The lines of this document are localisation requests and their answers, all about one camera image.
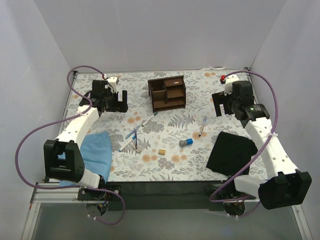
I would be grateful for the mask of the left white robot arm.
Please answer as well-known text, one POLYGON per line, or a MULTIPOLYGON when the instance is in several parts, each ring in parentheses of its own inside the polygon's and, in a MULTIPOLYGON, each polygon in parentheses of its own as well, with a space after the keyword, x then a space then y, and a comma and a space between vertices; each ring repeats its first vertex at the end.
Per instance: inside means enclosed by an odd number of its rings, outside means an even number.
POLYGON ((69 181, 89 187, 89 194, 95 200, 106 196, 106 187, 101 184, 102 177, 86 169, 80 147, 87 132, 104 112, 128 111, 128 92, 122 91, 119 100, 115 76, 105 80, 93 80, 92 89, 85 93, 74 118, 55 140, 44 143, 45 175, 48 178, 69 181))

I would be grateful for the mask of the blue capped white marker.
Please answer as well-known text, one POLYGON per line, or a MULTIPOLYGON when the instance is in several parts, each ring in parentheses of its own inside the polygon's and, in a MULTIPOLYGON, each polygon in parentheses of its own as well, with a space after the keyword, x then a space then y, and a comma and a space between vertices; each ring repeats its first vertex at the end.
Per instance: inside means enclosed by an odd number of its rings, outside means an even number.
POLYGON ((131 144, 135 140, 135 137, 133 136, 130 140, 128 140, 121 148, 118 149, 119 152, 122 152, 129 144, 131 144))

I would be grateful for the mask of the light blue pen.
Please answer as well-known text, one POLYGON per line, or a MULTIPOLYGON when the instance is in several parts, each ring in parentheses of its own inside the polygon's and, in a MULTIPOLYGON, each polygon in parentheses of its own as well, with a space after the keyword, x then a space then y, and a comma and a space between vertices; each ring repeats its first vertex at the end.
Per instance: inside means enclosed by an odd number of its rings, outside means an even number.
POLYGON ((136 131, 136 129, 138 130, 140 128, 141 125, 138 125, 136 128, 134 128, 126 137, 125 139, 128 139, 131 137, 131 135, 133 135, 136 131))

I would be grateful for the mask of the green capped white marker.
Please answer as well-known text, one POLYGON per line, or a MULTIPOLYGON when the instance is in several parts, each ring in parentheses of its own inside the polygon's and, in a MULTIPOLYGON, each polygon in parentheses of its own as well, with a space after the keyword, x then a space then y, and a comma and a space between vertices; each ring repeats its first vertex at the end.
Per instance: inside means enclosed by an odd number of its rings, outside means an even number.
POLYGON ((141 124, 142 127, 144 127, 153 117, 155 117, 158 114, 158 112, 154 112, 151 117, 149 117, 145 122, 141 124))

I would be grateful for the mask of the grey blue glue stick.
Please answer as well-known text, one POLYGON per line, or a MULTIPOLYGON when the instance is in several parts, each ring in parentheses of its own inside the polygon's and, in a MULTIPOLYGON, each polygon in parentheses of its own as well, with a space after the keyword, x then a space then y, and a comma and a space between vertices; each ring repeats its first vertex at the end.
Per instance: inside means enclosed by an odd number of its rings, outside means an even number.
POLYGON ((192 138, 189 138, 189 139, 186 139, 186 140, 180 140, 179 141, 179 146, 181 148, 185 147, 185 146, 188 146, 188 145, 192 145, 193 144, 193 139, 192 138))

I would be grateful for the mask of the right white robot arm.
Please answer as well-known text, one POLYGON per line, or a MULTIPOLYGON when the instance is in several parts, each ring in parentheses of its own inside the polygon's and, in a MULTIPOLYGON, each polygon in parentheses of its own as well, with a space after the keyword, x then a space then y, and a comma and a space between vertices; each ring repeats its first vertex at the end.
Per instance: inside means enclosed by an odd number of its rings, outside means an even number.
POLYGON ((235 115, 250 135, 264 162, 267 179, 235 174, 226 186, 227 195, 237 199, 246 194, 258 198, 267 210, 303 203, 312 183, 310 174, 301 172, 284 150, 266 107, 255 103, 253 86, 249 81, 232 75, 222 80, 224 90, 212 95, 215 112, 221 116, 220 107, 228 115, 235 115))

